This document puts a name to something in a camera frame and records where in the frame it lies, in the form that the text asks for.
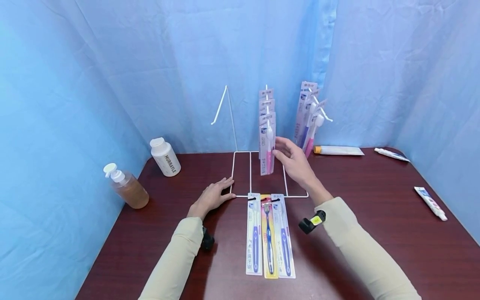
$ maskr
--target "long sleeve shirt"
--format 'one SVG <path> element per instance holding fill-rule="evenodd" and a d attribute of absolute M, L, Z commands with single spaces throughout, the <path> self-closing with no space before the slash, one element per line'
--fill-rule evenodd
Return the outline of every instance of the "long sleeve shirt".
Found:
<path fill-rule="evenodd" d="M 402 269 L 360 226 L 342 198 L 329 200 L 317 206 L 315 211 L 318 210 L 326 212 L 323 225 L 328 236 L 374 299 L 421 299 Z M 179 299 L 202 239 L 200 218 L 190 217 L 180 221 L 139 300 Z"/>

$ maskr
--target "brown table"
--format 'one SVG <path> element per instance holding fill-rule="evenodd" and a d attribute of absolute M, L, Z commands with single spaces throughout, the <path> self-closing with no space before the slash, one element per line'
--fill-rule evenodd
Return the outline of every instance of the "brown table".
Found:
<path fill-rule="evenodd" d="M 341 196 L 360 224 L 392 255 L 424 299 L 480 299 L 480 248 L 408 163 L 379 155 L 312 156 L 309 161 L 325 187 Z M 229 177 L 232 153 L 179 155 L 181 172 L 166 178 L 153 159 L 140 182 L 150 203 L 135 211 L 125 206 L 95 261 L 78 300 L 137 299 L 178 222 L 211 182 Z M 281 165 L 259 176 L 252 155 L 252 190 L 284 193 Z M 249 191 L 249 154 L 237 154 L 233 192 Z M 442 207 L 438 219 L 413 190 L 424 186 Z M 290 195 L 305 193 L 290 178 Z M 199 251 L 182 299 L 371 299 L 350 273 L 324 228 L 300 231 L 311 216 L 310 199 L 287 199 L 296 279 L 267 280 L 245 275 L 246 199 L 238 198 L 211 212 L 205 226 L 214 234 L 211 252 Z"/>

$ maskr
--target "left hand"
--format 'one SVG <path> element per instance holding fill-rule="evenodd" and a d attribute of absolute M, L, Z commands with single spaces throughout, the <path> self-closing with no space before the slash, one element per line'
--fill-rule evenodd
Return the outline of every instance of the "left hand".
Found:
<path fill-rule="evenodd" d="M 221 195 L 222 190 L 230 187 L 233 184 L 234 180 L 232 177 L 223 178 L 217 183 L 210 184 L 200 195 L 197 201 L 190 206 L 187 217 L 199 217 L 202 221 L 205 219 L 205 216 L 212 209 L 216 209 L 223 202 L 236 198 L 237 196 L 233 193 Z"/>

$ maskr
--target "toothbrush handle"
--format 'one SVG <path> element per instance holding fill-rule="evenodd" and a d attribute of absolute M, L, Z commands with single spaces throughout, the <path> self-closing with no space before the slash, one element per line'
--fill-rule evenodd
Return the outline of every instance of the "toothbrush handle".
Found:
<path fill-rule="evenodd" d="M 304 148 L 304 144 L 305 144 L 305 140 L 307 139 L 307 134 L 308 134 L 308 128 L 309 127 L 306 127 L 305 126 L 305 129 L 303 130 L 303 136 L 301 138 L 301 144 L 299 145 L 299 147 L 301 147 L 302 149 Z"/>
<path fill-rule="evenodd" d="M 285 270 L 287 271 L 287 276 L 290 276 L 290 252 L 288 250 L 287 233 L 285 232 L 285 228 L 282 228 L 282 250 L 283 261 L 285 262 Z"/>
<path fill-rule="evenodd" d="M 268 148 L 267 152 L 267 174 L 271 174 L 272 172 L 272 150 Z"/>
<path fill-rule="evenodd" d="M 253 271 L 258 272 L 258 227 L 253 227 Z"/>
<path fill-rule="evenodd" d="M 272 248 L 272 232 L 270 226 L 267 225 L 267 258 L 268 258 L 268 271 L 273 274 L 273 248 Z"/>
<path fill-rule="evenodd" d="M 312 154 L 313 139 L 308 140 L 307 149 L 305 149 L 305 156 L 308 158 Z"/>

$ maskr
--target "brown liquid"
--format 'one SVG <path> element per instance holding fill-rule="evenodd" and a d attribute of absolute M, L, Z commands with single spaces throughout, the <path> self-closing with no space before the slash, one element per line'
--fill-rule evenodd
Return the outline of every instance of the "brown liquid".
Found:
<path fill-rule="evenodd" d="M 125 180 L 127 181 L 125 185 L 113 187 L 115 192 L 120 195 L 131 208 L 139 209 L 145 207 L 150 196 L 148 196 L 144 187 L 132 174 L 126 174 Z"/>

